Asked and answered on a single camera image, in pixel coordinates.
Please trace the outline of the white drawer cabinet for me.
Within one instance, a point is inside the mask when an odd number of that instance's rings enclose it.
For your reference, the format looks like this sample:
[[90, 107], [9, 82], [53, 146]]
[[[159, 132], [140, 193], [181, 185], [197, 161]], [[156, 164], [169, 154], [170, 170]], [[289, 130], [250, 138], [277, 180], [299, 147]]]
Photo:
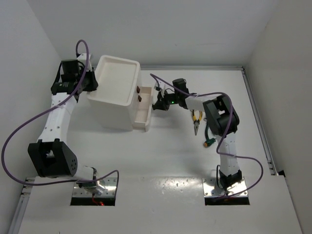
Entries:
[[95, 120], [103, 128], [132, 131], [138, 107], [137, 86], [142, 86], [139, 62], [103, 55], [95, 76], [98, 88], [87, 94]]

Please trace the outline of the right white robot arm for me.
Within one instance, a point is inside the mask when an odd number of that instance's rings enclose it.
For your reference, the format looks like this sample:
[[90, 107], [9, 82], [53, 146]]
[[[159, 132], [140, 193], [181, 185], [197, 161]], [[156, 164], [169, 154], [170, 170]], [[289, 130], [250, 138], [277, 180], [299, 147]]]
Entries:
[[175, 79], [167, 83], [154, 74], [155, 90], [158, 91], [154, 110], [167, 111], [171, 105], [177, 104], [190, 111], [205, 113], [211, 133], [218, 142], [217, 153], [220, 155], [219, 185], [223, 190], [242, 180], [242, 172], [236, 159], [235, 134], [239, 125], [239, 117], [233, 108], [232, 101], [224, 93], [209, 99], [208, 95], [190, 93], [186, 80]]

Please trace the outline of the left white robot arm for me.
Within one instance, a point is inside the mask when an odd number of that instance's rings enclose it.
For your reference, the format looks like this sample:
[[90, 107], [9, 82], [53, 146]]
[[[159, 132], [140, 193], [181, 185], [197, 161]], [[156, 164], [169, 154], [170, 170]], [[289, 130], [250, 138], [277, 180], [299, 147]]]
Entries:
[[79, 95], [97, 87], [94, 68], [83, 55], [61, 61], [51, 87], [53, 110], [37, 142], [28, 146], [28, 154], [40, 177], [74, 179], [86, 190], [98, 187], [95, 168], [80, 165], [66, 143], [71, 114]]

